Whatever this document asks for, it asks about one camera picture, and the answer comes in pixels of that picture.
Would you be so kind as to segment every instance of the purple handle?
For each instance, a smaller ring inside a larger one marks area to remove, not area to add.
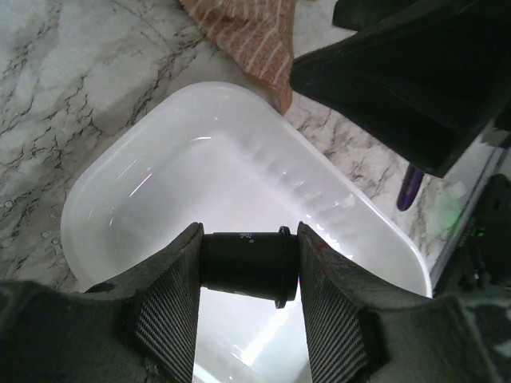
[[[418,194],[418,189],[421,187],[423,177],[423,172],[418,170],[412,164],[408,165],[397,201],[398,209],[400,211],[406,211],[410,208],[410,206],[412,206],[412,203]]]

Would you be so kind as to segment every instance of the striped cloth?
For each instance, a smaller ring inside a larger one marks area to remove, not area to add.
[[[258,85],[291,105],[295,0],[180,0],[202,32]]]

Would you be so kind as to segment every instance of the white plastic tray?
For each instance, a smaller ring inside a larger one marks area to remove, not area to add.
[[[65,202],[61,235],[86,290],[194,221],[211,233],[295,232],[300,220],[367,270],[431,296],[410,239],[263,100],[223,83],[174,93],[99,157]],[[299,299],[275,310],[203,289],[197,381],[310,381],[307,362]]]

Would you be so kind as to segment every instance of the marble surface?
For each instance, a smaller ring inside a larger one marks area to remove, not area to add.
[[[335,0],[299,0],[295,53],[351,35]],[[198,81],[249,87],[177,0],[4,0],[0,4],[0,278],[63,291],[76,280],[60,214],[79,175],[169,94]],[[432,267],[492,152],[476,143],[413,207],[395,199],[406,162],[338,113],[295,94],[286,118],[407,233]]]

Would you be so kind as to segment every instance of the black cylindrical object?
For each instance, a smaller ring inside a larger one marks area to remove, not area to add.
[[[278,233],[213,233],[202,238],[200,284],[210,290],[271,299],[277,308],[296,296],[298,240]]]

